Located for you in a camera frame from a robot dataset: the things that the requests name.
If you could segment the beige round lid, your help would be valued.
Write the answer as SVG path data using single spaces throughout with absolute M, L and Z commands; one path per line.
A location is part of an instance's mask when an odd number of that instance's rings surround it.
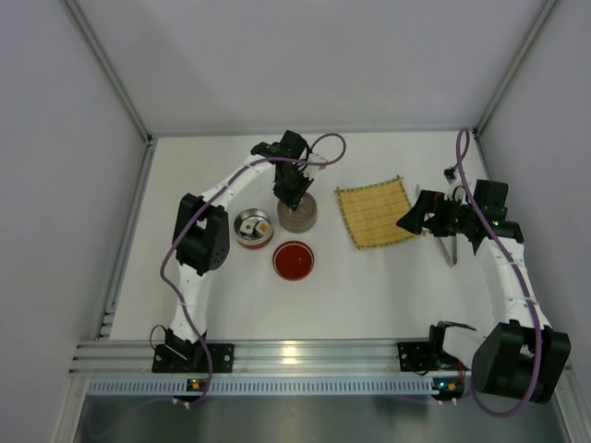
M 277 213 L 281 221 L 303 224 L 316 220 L 318 206 L 316 199 L 311 194 L 305 193 L 294 210 L 279 201 Z

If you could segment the beige steel container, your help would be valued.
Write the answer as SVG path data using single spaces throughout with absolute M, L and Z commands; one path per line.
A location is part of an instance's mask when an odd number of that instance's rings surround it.
M 290 233 L 305 233 L 313 228 L 317 221 L 317 213 L 300 213 L 288 211 L 278 212 L 280 225 Z

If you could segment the steel tongs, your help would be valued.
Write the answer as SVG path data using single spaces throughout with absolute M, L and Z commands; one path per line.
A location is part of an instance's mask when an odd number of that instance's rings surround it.
M 436 244 L 442 253 L 445 263 L 453 268 L 458 263 L 458 240 L 455 235 L 436 237 Z

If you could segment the red round lid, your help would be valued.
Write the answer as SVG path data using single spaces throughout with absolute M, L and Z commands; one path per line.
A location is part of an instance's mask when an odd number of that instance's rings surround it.
M 275 249 L 271 263 L 275 272 L 283 279 L 300 281 L 313 270 L 315 255 L 309 245 L 292 240 L 280 244 Z

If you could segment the orange sushi roll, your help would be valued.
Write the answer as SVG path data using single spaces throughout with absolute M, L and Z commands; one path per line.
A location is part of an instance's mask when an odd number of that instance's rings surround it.
M 261 220 L 257 222 L 255 231 L 259 235 L 265 236 L 272 232 L 272 226 L 267 221 Z

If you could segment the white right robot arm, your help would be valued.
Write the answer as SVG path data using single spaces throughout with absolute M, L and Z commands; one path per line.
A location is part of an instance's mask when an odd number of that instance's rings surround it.
M 484 273 L 493 324 L 440 321 L 429 331 L 433 354 L 466 365 L 480 393 L 544 404 L 571 342 L 551 327 L 533 294 L 521 228 L 507 219 L 508 191 L 505 183 L 477 180 L 470 203 L 460 183 L 448 192 L 419 188 L 416 203 L 397 225 L 410 233 L 465 237 Z

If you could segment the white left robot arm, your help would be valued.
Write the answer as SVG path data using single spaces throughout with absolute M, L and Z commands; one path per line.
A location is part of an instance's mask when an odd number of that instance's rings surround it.
M 161 265 L 163 280 L 177 296 L 174 318 L 164 343 L 155 347 L 154 372 L 200 372 L 206 364 L 203 342 L 214 271 L 230 252 L 230 212 L 266 185 L 288 209 L 297 207 L 313 182 L 309 164 L 313 146 L 286 131 L 272 144 L 260 142 L 220 184 L 200 195 L 185 194 L 179 203 L 172 246 Z M 165 276 L 167 260 L 178 265 L 178 282 Z

